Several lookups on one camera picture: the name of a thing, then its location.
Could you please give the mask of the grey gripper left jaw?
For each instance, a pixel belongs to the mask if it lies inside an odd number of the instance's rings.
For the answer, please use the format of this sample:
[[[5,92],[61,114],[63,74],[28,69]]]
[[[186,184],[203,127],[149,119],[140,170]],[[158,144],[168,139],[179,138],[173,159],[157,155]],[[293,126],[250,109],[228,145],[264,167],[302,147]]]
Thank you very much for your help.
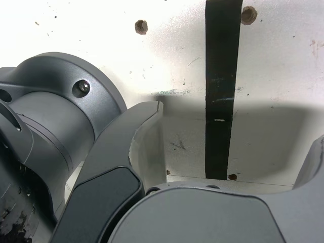
[[[163,104],[139,103],[100,134],[89,152],[51,242],[107,241],[123,215],[166,183]]]

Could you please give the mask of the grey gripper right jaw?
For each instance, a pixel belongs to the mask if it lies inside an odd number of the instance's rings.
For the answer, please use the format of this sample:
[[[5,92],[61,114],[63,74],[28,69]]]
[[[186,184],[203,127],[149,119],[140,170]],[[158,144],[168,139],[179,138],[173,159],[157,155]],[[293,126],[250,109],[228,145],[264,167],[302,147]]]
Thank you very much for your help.
[[[169,187],[128,210],[108,242],[323,242],[323,138],[290,191]]]

